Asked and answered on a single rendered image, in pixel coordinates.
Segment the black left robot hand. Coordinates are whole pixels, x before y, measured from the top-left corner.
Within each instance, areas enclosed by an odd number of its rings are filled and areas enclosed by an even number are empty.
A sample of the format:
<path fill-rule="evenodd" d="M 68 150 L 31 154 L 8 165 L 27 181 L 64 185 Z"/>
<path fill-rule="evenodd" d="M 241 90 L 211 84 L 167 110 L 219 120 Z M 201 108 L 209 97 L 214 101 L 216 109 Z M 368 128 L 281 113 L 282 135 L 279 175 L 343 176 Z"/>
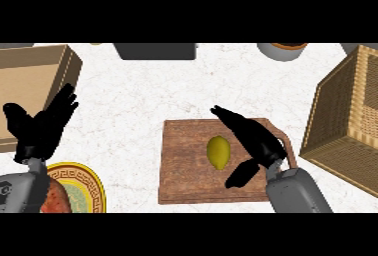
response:
<path fill-rule="evenodd" d="M 25 164 L 31 158 L 48 160 L 61 142 L 65 125 L 79 102 L 74 86 L 67 84 L 49 107 L 31 116 L 17 103 L 3 105 L 8 130 L 18 139 L 15 162 Z"/>

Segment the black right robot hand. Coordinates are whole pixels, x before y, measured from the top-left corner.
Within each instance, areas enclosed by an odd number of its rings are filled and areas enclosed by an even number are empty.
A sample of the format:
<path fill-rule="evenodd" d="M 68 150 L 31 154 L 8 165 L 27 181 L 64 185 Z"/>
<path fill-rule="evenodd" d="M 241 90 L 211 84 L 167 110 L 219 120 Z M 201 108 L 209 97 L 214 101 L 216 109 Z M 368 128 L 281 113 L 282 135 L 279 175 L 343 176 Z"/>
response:
<path fill-rule="evenodd" d="M 214 106 L 211 113 L 231 129 L 251 158 L 240 163 L 226 182 L 226 188 L 241 188 L 256 176 L 260 167 L 269 169 L 278 167 L 288 154 L 278 138 L 268 128 L 253 119 L 247 119 L 241 114 Z"/>

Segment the yellow lemon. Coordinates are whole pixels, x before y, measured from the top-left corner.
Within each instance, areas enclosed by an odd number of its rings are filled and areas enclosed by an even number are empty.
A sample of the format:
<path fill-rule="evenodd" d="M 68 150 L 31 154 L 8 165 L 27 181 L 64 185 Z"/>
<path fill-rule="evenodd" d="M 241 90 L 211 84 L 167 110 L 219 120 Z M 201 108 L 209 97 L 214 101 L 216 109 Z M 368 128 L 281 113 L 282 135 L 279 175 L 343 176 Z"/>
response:
<path fill-rule="evenodd" d="M 231 159 L 231 144 L 222 137 L 216 136 L 207 144 L 207 158 L 217 170 L 223 170 Z"/>

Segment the brown wooden cutting board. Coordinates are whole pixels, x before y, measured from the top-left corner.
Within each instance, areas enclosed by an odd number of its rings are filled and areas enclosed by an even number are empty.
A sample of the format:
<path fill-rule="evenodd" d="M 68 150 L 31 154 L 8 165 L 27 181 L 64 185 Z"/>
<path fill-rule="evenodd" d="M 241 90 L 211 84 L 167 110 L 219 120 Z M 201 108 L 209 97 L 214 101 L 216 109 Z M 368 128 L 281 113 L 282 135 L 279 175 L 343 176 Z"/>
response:
<path fill-rule="evenodd" d="M 231 143 L 231 160 L 223 170 L 217 170 L 207 159 L 207 144 L 216 136 L 222 136 Z M 158 203 L 268 201 L 265 167 L 260 167 L 242 188 L 225 187 L 238 164 L 250 158 L 232 131 L 219 119 L 166 120 Z"/>

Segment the brown wicker basket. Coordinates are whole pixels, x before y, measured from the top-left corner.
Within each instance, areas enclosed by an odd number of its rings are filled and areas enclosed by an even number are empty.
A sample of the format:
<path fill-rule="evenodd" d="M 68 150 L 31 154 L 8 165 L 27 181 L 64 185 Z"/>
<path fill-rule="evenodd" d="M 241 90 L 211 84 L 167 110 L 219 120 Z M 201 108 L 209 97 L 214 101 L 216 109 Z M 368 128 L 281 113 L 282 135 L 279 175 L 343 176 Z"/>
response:
<path fill-rule="evenodd" d="M 378 198 L 378 50 L 365 45 L 318 84 L 300 157 Z"/>

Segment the tan cardboard box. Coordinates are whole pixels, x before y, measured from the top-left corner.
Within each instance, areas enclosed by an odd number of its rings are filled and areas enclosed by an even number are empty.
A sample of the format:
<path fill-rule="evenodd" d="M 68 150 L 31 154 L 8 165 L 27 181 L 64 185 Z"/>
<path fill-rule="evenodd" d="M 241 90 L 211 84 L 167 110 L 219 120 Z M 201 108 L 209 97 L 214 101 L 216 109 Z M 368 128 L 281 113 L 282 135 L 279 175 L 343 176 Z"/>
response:
<path fill-rule="evenodd" d="M 77 85 L 83 61 L 68 45 L 0 49 L 0 153 L 14 152 L 18 140 L 8 130 L 6 103 L 34 116 L 62 86 Z"/>

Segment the yellow patterned plate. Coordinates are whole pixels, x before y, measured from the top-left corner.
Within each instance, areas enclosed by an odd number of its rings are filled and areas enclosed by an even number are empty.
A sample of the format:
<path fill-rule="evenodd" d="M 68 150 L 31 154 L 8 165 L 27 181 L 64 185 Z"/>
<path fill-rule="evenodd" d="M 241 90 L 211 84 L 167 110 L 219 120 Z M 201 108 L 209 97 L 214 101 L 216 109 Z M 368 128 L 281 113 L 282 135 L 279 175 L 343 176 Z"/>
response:
<path fill-rule="evenodd" d="M 48 174 L 65 188 L 74 213 L 105 213 L 107 195 L 95 171 L 76 162 L 48 166 Z"/>

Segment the reddish brown food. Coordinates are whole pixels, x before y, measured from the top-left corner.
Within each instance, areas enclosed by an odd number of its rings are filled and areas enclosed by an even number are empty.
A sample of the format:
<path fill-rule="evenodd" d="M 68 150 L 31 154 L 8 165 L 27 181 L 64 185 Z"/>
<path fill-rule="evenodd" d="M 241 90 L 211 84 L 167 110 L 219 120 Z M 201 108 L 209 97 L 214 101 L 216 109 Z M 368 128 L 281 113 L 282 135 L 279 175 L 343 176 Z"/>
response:
<path fill-rule="evenodd" d="M 43 213 L 71 213 L 73 212 L 65 188 L 55 179 L 51 179 L 48 197 L 42 205 L 40 211 Z"/>

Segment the grey pot with orange rim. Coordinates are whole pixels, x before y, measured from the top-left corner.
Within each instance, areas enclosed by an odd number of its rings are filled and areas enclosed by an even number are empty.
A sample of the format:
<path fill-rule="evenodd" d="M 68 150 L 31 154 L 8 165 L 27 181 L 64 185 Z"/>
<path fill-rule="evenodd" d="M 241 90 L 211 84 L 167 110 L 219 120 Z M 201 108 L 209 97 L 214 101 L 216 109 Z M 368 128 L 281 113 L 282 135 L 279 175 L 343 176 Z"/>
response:
<path fill-rule="evenodd" d="M 259 43 L 260 52 L 276 61 L 293 61 L 302 55 L 306 43 Z"/>

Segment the dark grey appliance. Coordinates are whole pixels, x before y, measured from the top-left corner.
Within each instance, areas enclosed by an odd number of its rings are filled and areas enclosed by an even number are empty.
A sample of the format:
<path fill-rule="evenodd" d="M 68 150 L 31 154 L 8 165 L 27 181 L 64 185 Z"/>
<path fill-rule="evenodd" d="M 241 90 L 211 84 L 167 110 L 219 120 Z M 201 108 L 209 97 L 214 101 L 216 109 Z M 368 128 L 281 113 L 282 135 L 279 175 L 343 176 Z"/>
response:
<path fill-rule="evenodd" d="M 194 60 L 195 43 L 116 43 L 123 60 Z"/>

